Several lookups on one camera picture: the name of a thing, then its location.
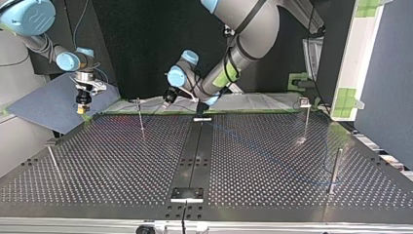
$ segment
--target perforated metal table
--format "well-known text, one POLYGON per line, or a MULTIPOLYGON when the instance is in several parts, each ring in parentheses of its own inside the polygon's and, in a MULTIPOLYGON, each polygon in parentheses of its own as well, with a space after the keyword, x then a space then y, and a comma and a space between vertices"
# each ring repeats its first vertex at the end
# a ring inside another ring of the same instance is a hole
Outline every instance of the perforated metal table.
POLYGON ((54 149, 58 167, 46 149, 22 162, 0 178, 0 216, 413 224, 411 181, 320 113, 307 128, 303 113, 143 122, 102 115, 54 149), (176 187, 204 202, 172 203, 176 187))

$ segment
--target hole pattern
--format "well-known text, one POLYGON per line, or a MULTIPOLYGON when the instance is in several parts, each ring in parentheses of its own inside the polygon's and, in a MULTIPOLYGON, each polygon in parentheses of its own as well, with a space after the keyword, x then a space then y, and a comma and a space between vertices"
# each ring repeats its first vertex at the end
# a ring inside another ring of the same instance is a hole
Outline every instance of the hole pattern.
POLYGON ((2 202, 163 205, 191 123, 180 116, 102 116, 2 187, 2 202))
POLYGON ((409 192, 362 155, 341 126, 319 114, 311 114, 307 131, 304 113, 216 115, 214 124, 208 191, 213 207, 413 206, 409 192), (344 149, 339 182, 327 196, 327 171, 339 147, 344 149))

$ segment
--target blue joint cap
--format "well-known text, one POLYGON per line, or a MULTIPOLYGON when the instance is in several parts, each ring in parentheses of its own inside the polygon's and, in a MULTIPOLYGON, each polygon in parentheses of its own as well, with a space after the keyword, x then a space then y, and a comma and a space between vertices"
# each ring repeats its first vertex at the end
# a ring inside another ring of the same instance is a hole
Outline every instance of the blue joint cap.
POLYGON ((18 35, 37 36, 49 30, 55 16, 56 9, 50 0, 24 0, 1 14, 0 24, 18 35))
POLYGON ((87 56, 90 56, 90 57, 94 58, 94 50, 92 50, 92 49, 78 47, 76 49, 76 52, 79 52, 79 53, 82 53, 84 55, 87 55, 87 56))
POLYGON ((201 3, 213 14, 220 0, 201 0, 201 3))
POLYGON ((183 52, 182 58, 194 65, 198 65, 198 61, 200 60, 200 57, 195 52, 189 50, 183 52))
POLYGON ((216 93, 214 97, 211 97, 210 99, 203 101, 203 103, 212 106, 214 105, 219 99, 219 93, 216 93))
POLYGON ((80 67, 79 58, 70 52, 63 52, 58 55, 56 63, 64 71, 77 71, 80 67))
POLYGON ((183 72, 183 70, 179 66, 175 65, 170 69, 168 73, 168 81, 171 86, 180 88, 185 84, 185 80, 185 72, 183 72))

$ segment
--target gray robot arm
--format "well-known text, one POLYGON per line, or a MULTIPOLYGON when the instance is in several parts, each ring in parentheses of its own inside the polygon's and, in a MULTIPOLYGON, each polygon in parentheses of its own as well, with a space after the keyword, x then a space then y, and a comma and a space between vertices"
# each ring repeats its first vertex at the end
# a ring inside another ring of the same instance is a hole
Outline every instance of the gray robot arm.
POLYGON ((50 0, 0 0, 0 28, 14 33, 31 51, 54 61, 63 71, 76 71, 73 81, 78 113, 89 110, 92 97, 106 90, 94 79, 94 51, 77 48, 76 52, 54 45, 45 32, 55 21, 56 9, 50 0))
POLYGON ((168 74, 169 83, 201 102, 213 105, 219 91, 236 82, 241 71, 262 59, 276 42, 280 16, 273 0, 201 0, 202 4, 222 22, 234 28, 236 37, 225 57, 205 79, 197 77, 194 68, 198 56, 185 51, 168 74))

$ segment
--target black backdrop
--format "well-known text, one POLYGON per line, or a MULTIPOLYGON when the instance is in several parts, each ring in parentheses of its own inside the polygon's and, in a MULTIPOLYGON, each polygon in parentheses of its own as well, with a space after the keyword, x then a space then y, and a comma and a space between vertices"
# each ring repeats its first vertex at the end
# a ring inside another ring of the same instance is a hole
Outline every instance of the black backdrop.
MULTIPOLYGON (((165 73, 185 49, 200 55, 203 76, 224 55, 223 24, 200 0, 95 0, 94 8, 123 98, 162 95, 165 73)), ((280 15, 276 45, 243 71, 239 83, 248 92, 286 92, 288 74, 306 71, 307 29, 287 10, 280 9, 280 15)))
POLYGON ((162 95, 165 73, 185 49, 199 54, 202 74, 224 55, 223 25, 198 0, 94 1, 94 8, 123 98, 162 95))

